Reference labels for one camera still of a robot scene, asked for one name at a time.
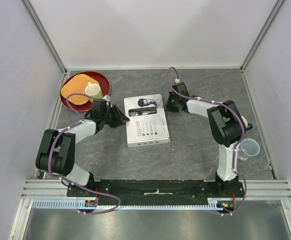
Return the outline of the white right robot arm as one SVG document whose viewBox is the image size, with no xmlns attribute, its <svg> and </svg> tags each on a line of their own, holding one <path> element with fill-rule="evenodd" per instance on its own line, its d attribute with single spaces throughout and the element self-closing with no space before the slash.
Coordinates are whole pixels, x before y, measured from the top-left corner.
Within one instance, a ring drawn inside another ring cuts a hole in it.
<svg viewBox="0 0 291 240">
<path fill-rule="evenodd" d="M 246 125 L 232 100 L 218 102 L 190 96 L 184 82 L 178 78 L 171 86 L 164 106 L 168 112 L 183 111 L 208 119 L 213 139 L 218 143 L 219 160 L 216 175 L 220 181 L 214 184 L 215 193 L 226 197 L 233 190 L 231 180 L 238 175 L 237 150 L 246 133 Z"/>
</svg>

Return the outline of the white cardboard clipper box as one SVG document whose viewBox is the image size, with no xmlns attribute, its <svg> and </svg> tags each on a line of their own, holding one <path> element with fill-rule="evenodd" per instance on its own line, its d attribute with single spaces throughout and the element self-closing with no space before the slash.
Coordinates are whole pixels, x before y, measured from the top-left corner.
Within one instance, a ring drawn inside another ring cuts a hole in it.
<svg viewBox="0 0 291 240">
<path fill-rule="evenodd" d="M 127 97 L 123 100 L 126 123 L 127 146 L 145 147 L 171 142 L 164 102 L 161 94 Z M 156 107 L 156 114 L 129 116 L 130 109 Z"/>
</svg>

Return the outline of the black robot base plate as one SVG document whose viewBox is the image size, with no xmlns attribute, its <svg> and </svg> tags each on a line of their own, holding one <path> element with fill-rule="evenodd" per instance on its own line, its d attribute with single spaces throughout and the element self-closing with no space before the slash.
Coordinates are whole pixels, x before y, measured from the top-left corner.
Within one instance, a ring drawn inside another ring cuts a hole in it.
<svg viewBox="0 0 291 240">
<path fill-rule="evenodd" d="M 121 200 L 122 206 L 207 205 L 209 198 L 232 199 L 244 196 L 243 183 L 229 184 L 204 180 L 110 180 L 93 183 L 93 190 Z"/>
</svg>

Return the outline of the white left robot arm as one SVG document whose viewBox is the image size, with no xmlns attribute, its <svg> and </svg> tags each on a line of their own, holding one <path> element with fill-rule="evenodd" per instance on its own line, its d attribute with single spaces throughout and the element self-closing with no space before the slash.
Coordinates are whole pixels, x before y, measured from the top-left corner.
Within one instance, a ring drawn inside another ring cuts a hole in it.
<svg viewBox="0 0 291 240">
<path fill-rule="evenodd" d="M 76 144 L 99 133 L 104 126 L 120 127 L 130 119 L 112 104 L 107 97 L 96 98 L 92 107 L 80 120 L 63 129 L 44 131 L 35 160 L 37 169 L 52 176 L 60 176 L 73 185 L 85 197 L 95 192 L 94 175 L 75 163 Z"/>
</svg>

